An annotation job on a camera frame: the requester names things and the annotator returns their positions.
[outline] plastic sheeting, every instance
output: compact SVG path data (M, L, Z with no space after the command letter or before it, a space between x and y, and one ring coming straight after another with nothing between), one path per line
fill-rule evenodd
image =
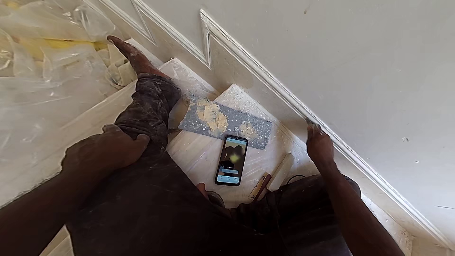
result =
M115 30L79 0L0 3L2 197L47 178L48 172L33 168L49 154L39 150L46 138L117 91L96 52ZM21 168L15 168L19 159Z

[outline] decorative trim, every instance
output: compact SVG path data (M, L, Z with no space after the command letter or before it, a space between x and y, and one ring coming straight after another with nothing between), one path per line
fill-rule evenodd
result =
M99 0L121 18L127 21L139 32L144 31L141 26L134 22L125 12L120 10L110 0ZM404 198L392 185L390 185L378 172L376 172L366 161L357 154L349 145L342 140L330 127L324 123L314 112L312 112L302 101L300 101L290 90L285 87L270 71L268 71L258 60L256 60L242 45L230 36L210 15L200 10L203 31L204 51L190 42L184 35L161 18L142 0L131 0L138 12L143 13L154 21L161 29L168 33L174 40L180 43L187 51L197 59L211 68L210 60L210 39L213 38L221 43L238 61L240 61L251 73L260 79L270 90L272 90L283 102L294 110L301 118L310 119L321 126L334 142L335 148L344 157L354 164L364 175L374 182L384 193L386 193L397 205L419 223L429 234L431 234L441 245L455 250L455 245L438 230L427 218L425 218L406 198Z
M188 52L192 53L198 60L204 63L208 68L210 67L210 55L204 54L193 42L189 41L184 35L177 31L171 24L161 18L154 10L152 10L147 4L142 2L142 0L131 0L133 5L136 6L139 12L146 15L153 22L155 22L162 30L167 32L175 41L177 41L183 48Z
M145 25L144 23L144 20L142 20L142 23L143 23L143 26L141 26L140 24L138 24L133 18L131 18L131 16L129 16L125 11L123 11L122 9L120 9L117 5L115 5L114 3L112 3L111 0L99 0L100 3L102 3L105 7L107 7L108 9L110 9L112 12L114 12L115 14L117 14L120 18L122 18L126 23L128 23L128 25L130 25L131 27L133 27L134 29L137 30L137 32L139 32L143 37L147 38L150 42L152 42L153 44L156 45L152 35L150 34L149 30L148 30L148 27ZM86 0L86 3L88 3L91 7L93 7L93 4L90 3L90 1L87 1Z

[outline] phone screen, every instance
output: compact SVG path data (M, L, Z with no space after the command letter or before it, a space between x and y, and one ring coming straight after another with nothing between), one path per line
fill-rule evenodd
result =
M228 135L224 140L216 184L238 186L243 172L248 140Z

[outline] white wall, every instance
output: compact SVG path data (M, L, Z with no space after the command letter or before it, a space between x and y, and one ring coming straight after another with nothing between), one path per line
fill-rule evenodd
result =
M455 1L144 1L201 49L210 13L455 241Z

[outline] dark pants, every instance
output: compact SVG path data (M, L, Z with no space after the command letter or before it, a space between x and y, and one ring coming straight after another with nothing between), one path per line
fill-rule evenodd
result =
M179 97L171 80L139 75L133 103L115 124L132 138L147 134L150 143L67 223L75 255L350 255L319 175L230 215L211 204L165 151L168 114Z

